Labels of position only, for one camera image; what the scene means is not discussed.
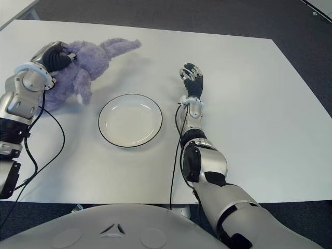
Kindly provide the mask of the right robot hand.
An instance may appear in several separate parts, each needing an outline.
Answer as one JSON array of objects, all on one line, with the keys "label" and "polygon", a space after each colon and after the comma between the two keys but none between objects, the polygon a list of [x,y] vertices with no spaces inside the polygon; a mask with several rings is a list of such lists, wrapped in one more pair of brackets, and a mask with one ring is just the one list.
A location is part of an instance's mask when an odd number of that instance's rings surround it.
[{"label": "right robot hand", "polygon": [[201,70],[192,63],[186,63],[179,71],[188,93],[188,97],[201,98],[203,92],[203,74]]}]

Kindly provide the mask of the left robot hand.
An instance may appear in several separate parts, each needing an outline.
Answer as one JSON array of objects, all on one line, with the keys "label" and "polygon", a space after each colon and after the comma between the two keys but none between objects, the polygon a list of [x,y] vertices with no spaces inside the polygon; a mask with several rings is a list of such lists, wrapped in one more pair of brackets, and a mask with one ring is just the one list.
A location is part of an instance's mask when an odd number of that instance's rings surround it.
[{"label": "left robot hand", "polygon": [[42,65],[49,73],[68,67],[76,59],[76,54],[67,50],[67,44],[54,41],[42,47],[30,62]]}]

